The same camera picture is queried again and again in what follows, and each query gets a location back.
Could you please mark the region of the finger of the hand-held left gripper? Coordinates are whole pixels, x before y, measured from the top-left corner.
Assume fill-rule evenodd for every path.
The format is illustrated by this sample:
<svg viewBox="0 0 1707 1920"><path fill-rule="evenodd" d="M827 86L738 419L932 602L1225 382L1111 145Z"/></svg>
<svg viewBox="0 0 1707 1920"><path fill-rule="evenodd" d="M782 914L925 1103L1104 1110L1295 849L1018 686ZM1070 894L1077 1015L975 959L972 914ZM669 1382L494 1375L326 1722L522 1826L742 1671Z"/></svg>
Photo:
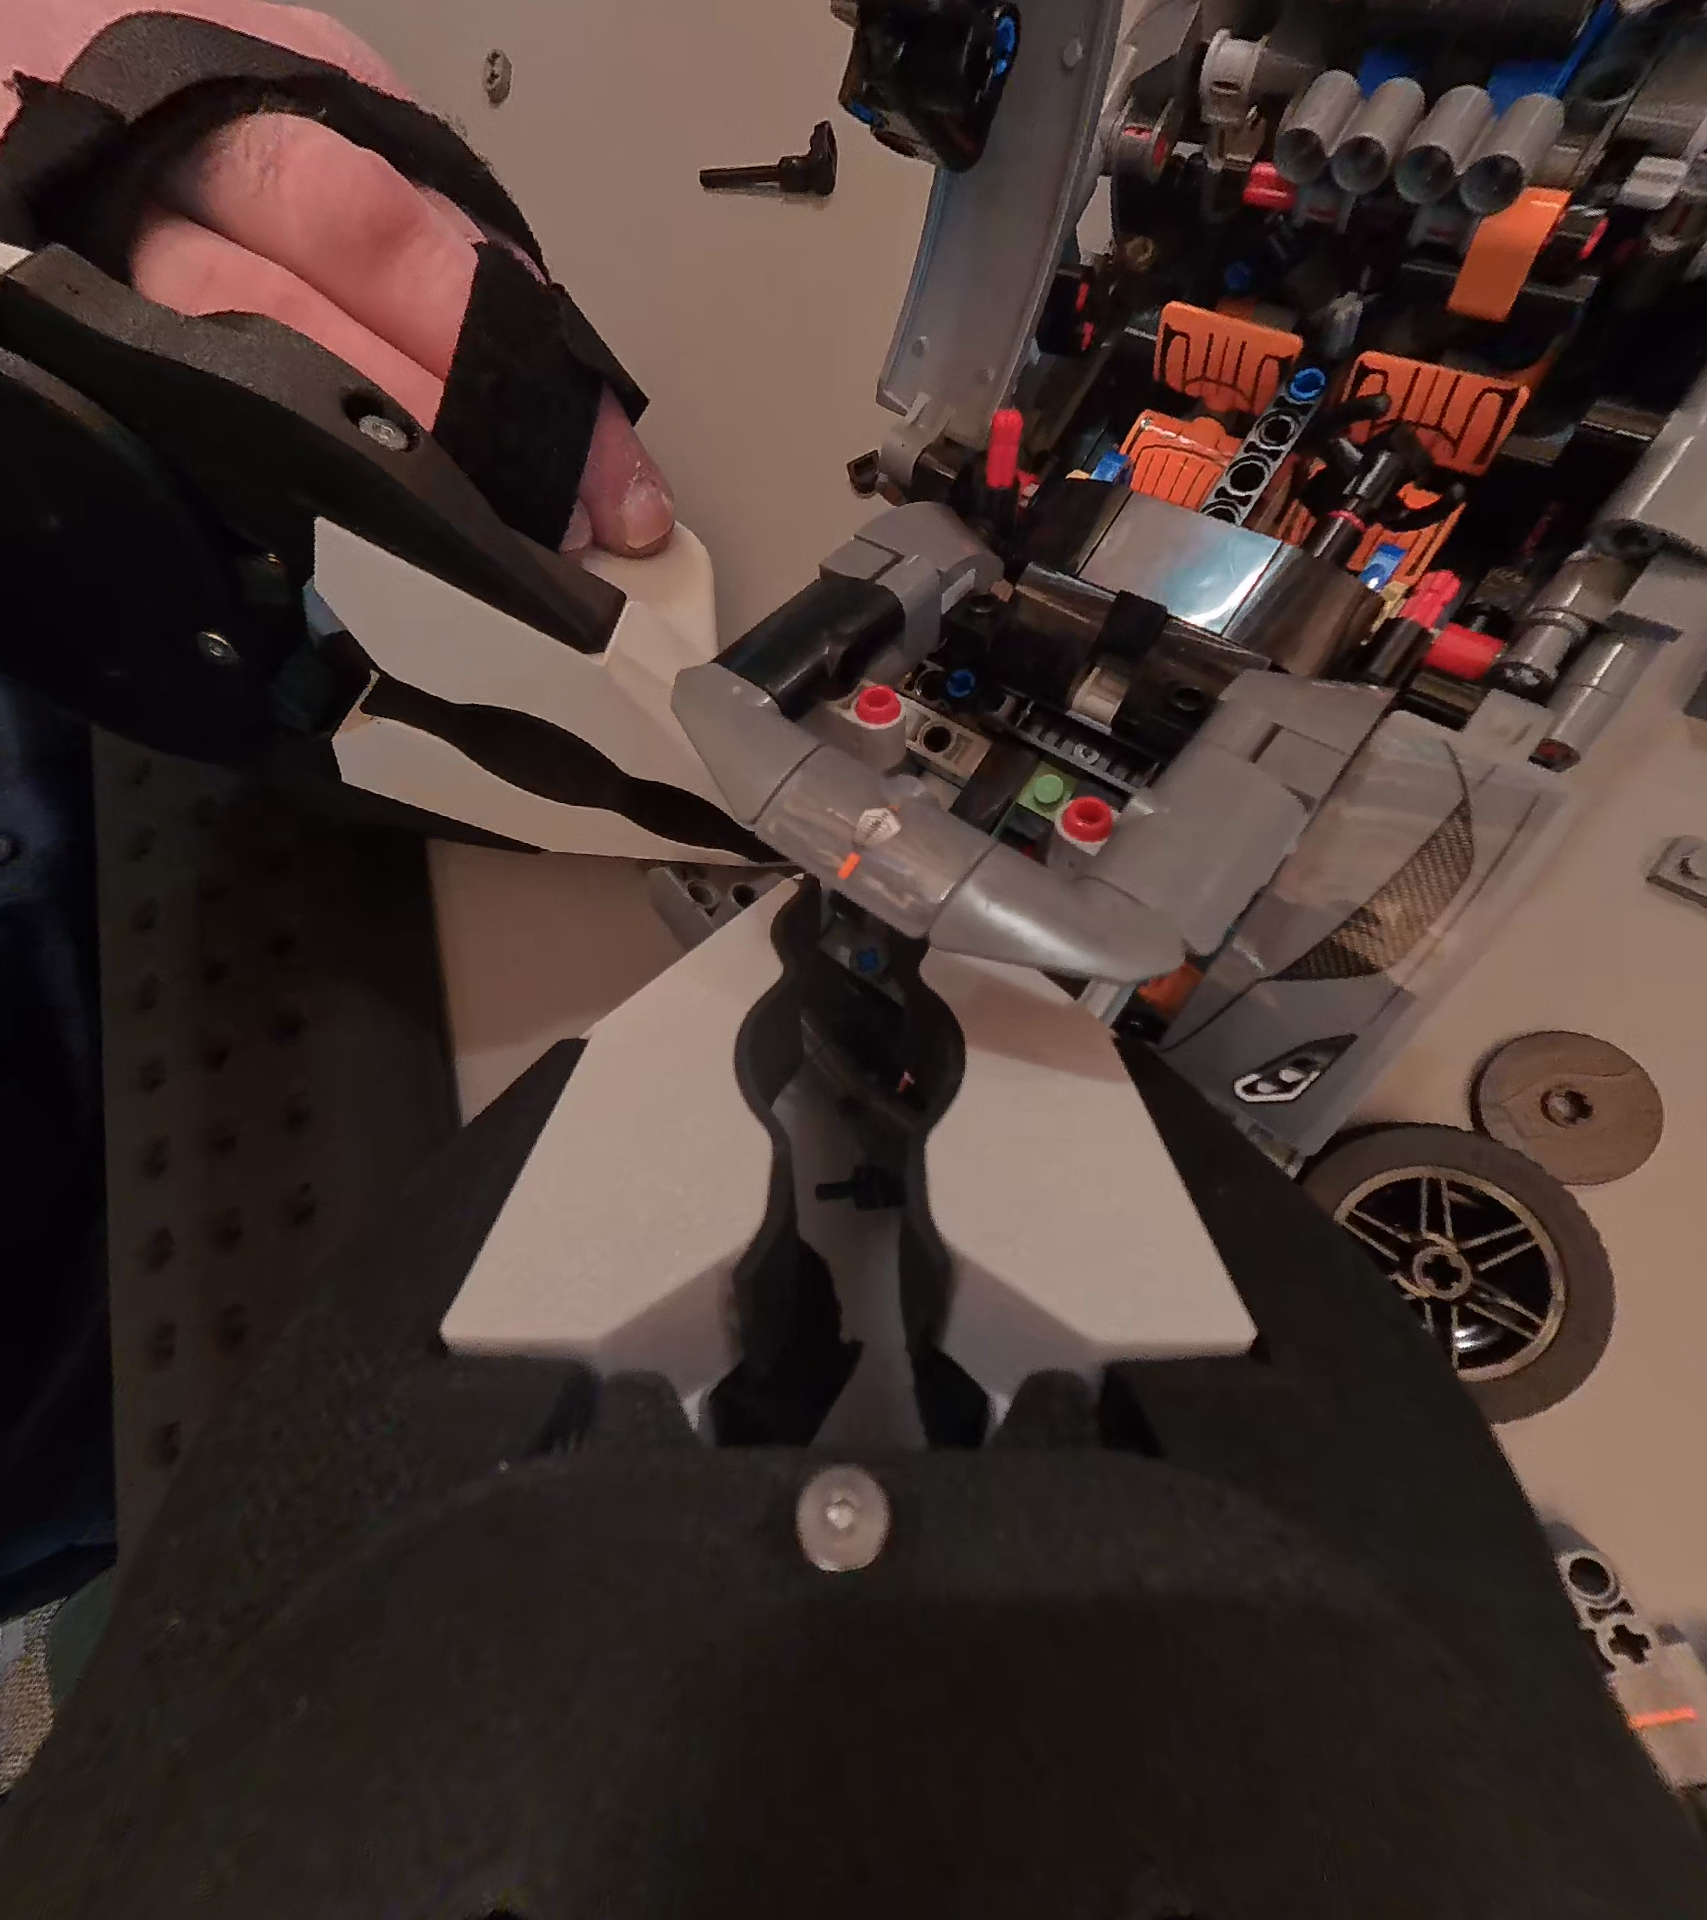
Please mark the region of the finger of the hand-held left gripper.
<svg viewBox="0 0 1707 1920"><path fill-rule="evenodd" d="M631 778L549 715L450 702L402 676L378 676L339 725L339 778L512 849L774 868L706 771Z"/></svg>
<svg viewBox="0 0 1707 1920"><path fill-rule="evenodd" d="M716 578L706 544L676 533L648 561L588 556L588 583L603 583L613 611L603 656L578 656L415 561L319 525L319 602L364 647L367 676L402 676L450 702L529 710L588 736L631 778L669 778L676 766L676 780L694 780L706 766L675 715L675 676L716 661Z"/></svg>

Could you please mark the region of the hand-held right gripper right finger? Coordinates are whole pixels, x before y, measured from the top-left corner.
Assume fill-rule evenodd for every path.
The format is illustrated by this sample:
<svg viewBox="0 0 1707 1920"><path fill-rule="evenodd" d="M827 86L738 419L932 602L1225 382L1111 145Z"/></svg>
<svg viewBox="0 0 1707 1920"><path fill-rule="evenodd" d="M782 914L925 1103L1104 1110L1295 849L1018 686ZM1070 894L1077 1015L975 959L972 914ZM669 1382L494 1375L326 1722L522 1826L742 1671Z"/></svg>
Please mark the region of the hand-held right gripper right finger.
<svg viewBox="0 0 1707 1920"><path fill-rule="evenodd" d="M932 1128L932 1227L951 1257L951 1361L1239 1361L1254 1321L1111 1050L1036 968L925 959L965 1028Z"/></svg>

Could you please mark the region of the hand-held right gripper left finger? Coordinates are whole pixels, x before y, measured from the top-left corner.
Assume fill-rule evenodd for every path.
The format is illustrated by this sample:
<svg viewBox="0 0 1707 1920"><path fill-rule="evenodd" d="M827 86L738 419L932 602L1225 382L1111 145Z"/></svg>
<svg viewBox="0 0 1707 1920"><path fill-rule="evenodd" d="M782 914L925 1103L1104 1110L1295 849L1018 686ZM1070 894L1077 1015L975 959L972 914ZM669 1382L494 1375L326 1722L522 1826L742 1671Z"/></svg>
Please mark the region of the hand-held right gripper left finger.
<svg viewBox="0 0 1707 1920"><path fill-rule="evenodd" d="M457 1301L446 1352L560 1362L729 1362L729 1276L770 1213L770 1128L738 1084L738 1036L782 981L770 946L796 884L685 951L603 1015L529 1144Z"/></svg>

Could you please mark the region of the grey lego car model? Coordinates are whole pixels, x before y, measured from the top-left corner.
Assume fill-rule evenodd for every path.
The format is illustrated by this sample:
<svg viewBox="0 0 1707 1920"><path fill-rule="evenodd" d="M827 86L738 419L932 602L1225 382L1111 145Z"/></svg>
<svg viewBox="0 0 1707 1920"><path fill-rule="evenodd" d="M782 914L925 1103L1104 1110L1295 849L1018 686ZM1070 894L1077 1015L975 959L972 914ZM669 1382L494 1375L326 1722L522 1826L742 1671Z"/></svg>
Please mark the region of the grey lego car model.
<svg viewBox="0 0 1707 1920"><path fill-rule="evenodd" d="M1707 656L1707 8L834 22L940 175L887 509L675 715L782 868L1305 1167Z"/></svg>

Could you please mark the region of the black lego wheel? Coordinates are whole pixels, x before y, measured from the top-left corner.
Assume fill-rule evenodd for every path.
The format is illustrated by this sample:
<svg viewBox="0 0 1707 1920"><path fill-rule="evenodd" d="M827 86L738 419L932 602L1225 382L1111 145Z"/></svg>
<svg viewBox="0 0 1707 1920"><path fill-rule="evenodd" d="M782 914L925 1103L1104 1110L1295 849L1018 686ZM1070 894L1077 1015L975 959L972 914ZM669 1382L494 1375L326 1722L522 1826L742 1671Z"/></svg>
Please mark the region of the black lego wheel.
<svg viewBox="0 0 1707 1920"><path fill-rule="evenodd" d="M1490 1423L1575 1398L1612 1352L1619 1276L1583 1203L1461 1128L1369 1128L1300 1190L1398 1284Z"/></svg>

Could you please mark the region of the dark round lego piece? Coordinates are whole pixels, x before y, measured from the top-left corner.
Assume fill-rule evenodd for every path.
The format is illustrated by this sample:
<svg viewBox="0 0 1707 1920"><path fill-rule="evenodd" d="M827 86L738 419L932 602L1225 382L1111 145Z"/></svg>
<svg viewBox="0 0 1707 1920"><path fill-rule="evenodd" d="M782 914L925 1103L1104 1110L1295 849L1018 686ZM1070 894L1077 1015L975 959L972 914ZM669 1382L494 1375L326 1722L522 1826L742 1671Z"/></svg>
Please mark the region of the dark round lego piece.
<svg viewBox="0 0 1707 1920"><path fill-rule="evenodd" d="M1472 1132L1562 1190L1619 1186L1660 1144L1660 1093L1619 1040L1539 1028L1501 1040L1468 1084Z"/></svg>

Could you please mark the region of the black lego axle pin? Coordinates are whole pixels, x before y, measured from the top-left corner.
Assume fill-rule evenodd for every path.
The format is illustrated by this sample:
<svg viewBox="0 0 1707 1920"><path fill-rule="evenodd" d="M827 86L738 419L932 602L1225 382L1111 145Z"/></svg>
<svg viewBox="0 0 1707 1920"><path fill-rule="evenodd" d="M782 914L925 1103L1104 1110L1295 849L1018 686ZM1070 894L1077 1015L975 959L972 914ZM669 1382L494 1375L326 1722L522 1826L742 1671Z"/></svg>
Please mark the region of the black lego axle pin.
<svg viewBox="0 0 1707 1920"><path fill-rule="evenodd" d="M786 196L786 202L827 202L842 183L842 145L834 123L817 123L801 157L750 160L750 167L696 167L706 196Z"/></svg>

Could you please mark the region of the light grey lego connector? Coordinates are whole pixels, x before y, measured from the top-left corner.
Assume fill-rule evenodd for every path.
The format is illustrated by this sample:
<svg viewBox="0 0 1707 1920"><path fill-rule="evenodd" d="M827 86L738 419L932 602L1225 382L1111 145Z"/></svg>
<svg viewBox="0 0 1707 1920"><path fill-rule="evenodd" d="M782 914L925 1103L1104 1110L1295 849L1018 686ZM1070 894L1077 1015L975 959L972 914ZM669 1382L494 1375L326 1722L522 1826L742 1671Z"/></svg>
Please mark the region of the light grey lego connector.
<svg viewBox="0 0 1707 1920"><path fill-rule="evenodd" d="M1557 1558L1557 1582L1575 1612L1591 1653L1612 1676L1641 1671L1655 1653L1655 1631L1641 1620L1638 1594L1624 1593L1624 1569L1583 1542L1557 1542L1549 1558Z"/></svg>

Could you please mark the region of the grey lego piece orange mark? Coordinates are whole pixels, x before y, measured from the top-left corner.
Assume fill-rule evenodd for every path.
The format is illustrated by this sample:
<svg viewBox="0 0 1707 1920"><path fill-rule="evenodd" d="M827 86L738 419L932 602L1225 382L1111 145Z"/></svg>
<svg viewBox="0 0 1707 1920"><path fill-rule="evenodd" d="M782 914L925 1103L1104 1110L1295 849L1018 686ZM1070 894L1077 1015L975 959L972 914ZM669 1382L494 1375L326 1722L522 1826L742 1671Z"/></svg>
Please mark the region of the grey lego piece orange mark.
<svg viewBox="0 0 1707 1920"><path fill-rule="evenodd" d="M1624 1653L1612 1691L1673 1793L1707 1782L1707 1631L1655 1620L1648 1653Z"/></svg>

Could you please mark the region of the person's left hand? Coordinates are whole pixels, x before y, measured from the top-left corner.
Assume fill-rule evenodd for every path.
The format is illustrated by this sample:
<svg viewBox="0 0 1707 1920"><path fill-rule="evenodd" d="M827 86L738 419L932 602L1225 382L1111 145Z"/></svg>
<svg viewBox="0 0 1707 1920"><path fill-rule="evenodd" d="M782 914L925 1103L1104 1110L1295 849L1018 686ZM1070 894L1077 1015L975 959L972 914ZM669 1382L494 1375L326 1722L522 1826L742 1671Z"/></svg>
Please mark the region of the person's left hand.
<svg viewBox="0 0 1707 1920"><path fill-rule="evenodd" d="M332 16L0 0L0 239L313 336L545 548L675 544L638 388L487 160Z"/></svg>

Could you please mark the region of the dark dimpled panel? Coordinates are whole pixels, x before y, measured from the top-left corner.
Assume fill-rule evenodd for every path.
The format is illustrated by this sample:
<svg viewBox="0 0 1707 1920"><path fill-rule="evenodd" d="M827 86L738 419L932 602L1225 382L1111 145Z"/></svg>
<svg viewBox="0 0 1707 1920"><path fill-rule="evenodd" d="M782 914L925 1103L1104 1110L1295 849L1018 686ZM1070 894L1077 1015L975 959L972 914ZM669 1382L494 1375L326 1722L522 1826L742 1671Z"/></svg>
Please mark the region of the dark dimpled panel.
<svg viewBox="0 0 1707 1920"><path fill-rule="evenodd" d="M427 842L89 736L118 1542L457 1132Z"/></svg>

